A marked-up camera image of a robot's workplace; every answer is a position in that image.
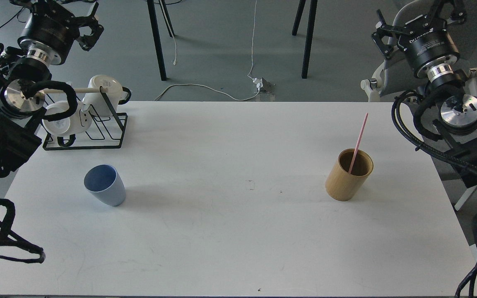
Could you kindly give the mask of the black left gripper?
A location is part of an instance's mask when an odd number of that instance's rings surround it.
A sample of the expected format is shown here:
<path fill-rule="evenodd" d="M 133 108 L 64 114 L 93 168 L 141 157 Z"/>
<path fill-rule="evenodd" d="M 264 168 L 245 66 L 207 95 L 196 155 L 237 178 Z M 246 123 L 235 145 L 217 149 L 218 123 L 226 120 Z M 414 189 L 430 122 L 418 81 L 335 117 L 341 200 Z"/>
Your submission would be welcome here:
<path fill-rule="evenodd" d="M 28 21 L 17 43 L 23 50 L 30 47 L 42 48 L 48 52 L 53 65 L 66 62 L 74 41 L 77 39 L 81 49 L 90 51 L 98 42 L 104 27 L 99 23 L 96 12 L 99 3 L 93 2 L 87 16 L 76 17 L 78 28 L 89 28 L 90 34 L 80 35 L 76 27 L 67 22 L 75 15 L 55 0 L 10 0 L 10 4 L 30 11 Z"/>

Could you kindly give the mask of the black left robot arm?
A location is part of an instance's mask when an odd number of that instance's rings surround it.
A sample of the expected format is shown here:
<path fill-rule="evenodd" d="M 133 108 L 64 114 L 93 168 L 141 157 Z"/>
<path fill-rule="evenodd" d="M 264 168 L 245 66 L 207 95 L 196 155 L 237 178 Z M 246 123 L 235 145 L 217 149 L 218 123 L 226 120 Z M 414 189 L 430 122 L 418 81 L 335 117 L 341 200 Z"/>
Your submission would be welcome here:
<path fill-rule="evenodd" d="M 63 120 L 77 111 L 77 93 L 54 81 L 49 67 L 66 61 L 74 42 L 90 51 L 104 27 L 92 1 L 87 16 L 75 16 L 64 0 L 12 0 L 30 15 L 17 47 L 0 44 L 0 178 L 17 171 L 40 147 L 43 120 Z M 12 231 L 15 205 L 0 198 L 0 259 L 42 263 L 44 250 Z"/>

